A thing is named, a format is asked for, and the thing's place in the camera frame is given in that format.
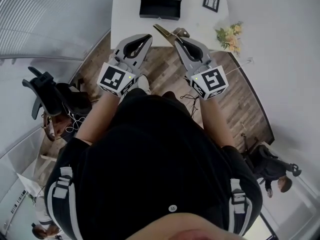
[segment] hand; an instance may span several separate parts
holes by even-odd
[[[271,188],[269,188],[269,189],[267,190],[268,198],[272,198],[272,195],[273,195],[273,194],[274,194],[274,192],[272,191]]]

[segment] flower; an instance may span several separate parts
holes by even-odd
[[[240,34],[242,32],[242,27],[239,26],[239,25],[235,25],[234,26],[234,31]]]
[[[228,27],[225,33],[227,34],[227,36],[233,36],[234,30],[231,27]]]
[[[238,40],[234,35],[227,35],[225,39],[230,46],[236,46],[238,44]]]

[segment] backpack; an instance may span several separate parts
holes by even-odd
[[[64,231],[72,240],[83,240],[81,236],[76,211],[76,189],[73,183],[73,171],[71,167],[60,168],[61,177],[54,182],[48,191],[47,209],[54,223]],[[229,227],[231,233],[243,236],[247,230],[253,205],[246,193],[240,187],[240,180],[230,179],[231,197],[229,199]],[[69,209],[69,217],[66,223],[58,221],[62,208]]]

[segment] white strap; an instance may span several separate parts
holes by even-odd
[[[249,198],[246,198],[246,202],[248,204],[248,208],[246,210],[244,223],[243,223],[242,229],[241,229],[241,231],[239,233],[239,236],[243,236],[245,234],[245,231],[246,231],[247,226],[249,224],[251,213],[252,213],[252,202],[251,202],[251,200]]]
[[[245,214],[245,204],[246,201],[246,193],[244,193],[240,186],[240,179],[232,178],[230,179],[231,184],[231,192],[233,197],[233,202],[238,204],[234,205],[234,213],[236,214]]]
[[[70,220],[73,229],[74,236],[77,240],[83,240],[77,219],[77,210],[76,210],[76,190],[75,185],[72,183],[69,186],[69,209],[70,209]]]
[[[249,224],[252,213],[252,202],[246,197],[240,186],[240,180],[237,178],[230,179],[232,197],[229,199],[229,232],[235,231],[235,214],[245,214],[245,219],[241,231],[239,233],[242,236]],[[245,203],[248,204],[247,210],[245,210]]]
[[[71,167],[61,167],[60,172],[61,177],[59,177],[53,197],[65,199],[69,190],[70,180],[73,177],[73,172]]]
[[[60,168],[61,176],[70,176],[73,177],[73,172],[71,167],[61,167]]]
[[[48,200],[47,200],[47,205],[48,205],[48,212],[49,212],[49,215],[51,217],[51,219],[54,221],[54,223],[61,229],[61,226],[59,225],[59,223],[57,222],[55,216],[54,216],[54,210],[53,210],[53,207],[52,207],[52,192],[54,190],[54,188],[56,187],[56,183],[54,182],[50,189],[49,189],[49,193],[48,193]]]
[[[230,184],[231,184],[231,192],[235,191],[236,189],[241,190],[240,179],[232,178],[230,179]]]

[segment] wire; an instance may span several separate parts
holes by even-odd
[[[231,72],[233,72],[233,71],[235,71],[235,70],[238,70],[238,69],[240,69],[242,66],[247,65],[247,64],[249,64],[249,63],[251,63],[251,62],[252,62],[252,61],[250,60],[250,61],[248,61],[247,63],[244,63],[243,65],[241,65],[241,66],[239,66],[239,67],[231,70],[230,72],[226,73],[225,75],[227,76],[227,75],[229,75]]]
[[[44,185],[44,186],[41,188],[41,190],[39,191],[39,193],[38,193],[38,195],[36,196],[36,198],[39,197],[40,192],[45,188],[45,186],[46,186],[46,185]]]
[[[185,95],[180,97],[180,99],[183,99],[183,98],[186,98],[186,99],[189,99],[189,100],[193,100],[193,105],[192,105],[192,110],[191,110],[191,118],[194,118],[194,115],[195,115],[196,111],[199,110],[199,108],[196,108],[196,103],[197,103],[197,101],[199,99],[199,96],[193,97],[190,94],[185,94]]]
[[[67,115],[69,117],[71,117],[71,119],[73,119],[73,121],[74,121],[72,126],[68,126],[68,127],[65,128],[65,131],[67,133],[72,133],[74,130],[76,130],[76,131],[79,130],[80,126],[79,126],[78,122],[79,123],[83,123],[86,118],[84,116],[82,116],[79,119],[76,119],[75,115],[72,114],[69,109],[66,109],[64,103],[62,103],[62,106],[63,106],[65,112],[67,113]]]

